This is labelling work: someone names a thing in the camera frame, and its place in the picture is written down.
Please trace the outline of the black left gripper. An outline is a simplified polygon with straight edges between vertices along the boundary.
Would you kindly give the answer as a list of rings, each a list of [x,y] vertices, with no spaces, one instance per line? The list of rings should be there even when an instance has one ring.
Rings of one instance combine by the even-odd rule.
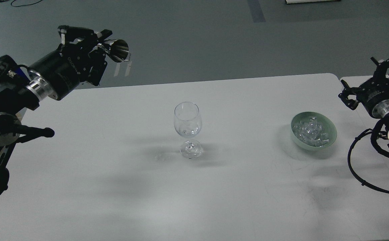
[[[61,44],[28,69],[51,86],[53,91],[49,97],[62,100],[81,82],[87,81],[93,86],[99,86],[107,67],[105,51],[101,49],[84,51],[83,47],[72,42],[80,39],[89,44],[98,44],[110,37],[113,32],[110,29],[94,32],[93,29],[68,25],[58,26],[57,29]]]

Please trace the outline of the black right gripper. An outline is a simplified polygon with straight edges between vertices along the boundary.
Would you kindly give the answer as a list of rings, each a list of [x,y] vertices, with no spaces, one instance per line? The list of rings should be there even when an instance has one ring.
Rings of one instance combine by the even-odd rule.
[[[351,110],[361,102],[370,117],[381,119],[389,113],[389,58],[381,62],[374,57],[370,60],[376,65],[370,82],[350,87],[345,80],[340,80],[343,90],[338,97]],[[359,95],[359,100],[350,99],[350,95]]]

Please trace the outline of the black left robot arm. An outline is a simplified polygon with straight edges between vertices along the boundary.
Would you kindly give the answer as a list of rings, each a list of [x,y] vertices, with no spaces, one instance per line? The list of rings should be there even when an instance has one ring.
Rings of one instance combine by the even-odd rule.
[[[44,98],[60,101],[81,83],[100,84],[107,68],[106,57],[120,63],[130,58],[129,45],[110,39],[112,31],[62,25],[59,46],[34,64],[17,64],[0,57],[0,195],[8,189],[7,163],[17,143],[54,136],[51,128],[23,125],[17,113],[34,111]]]

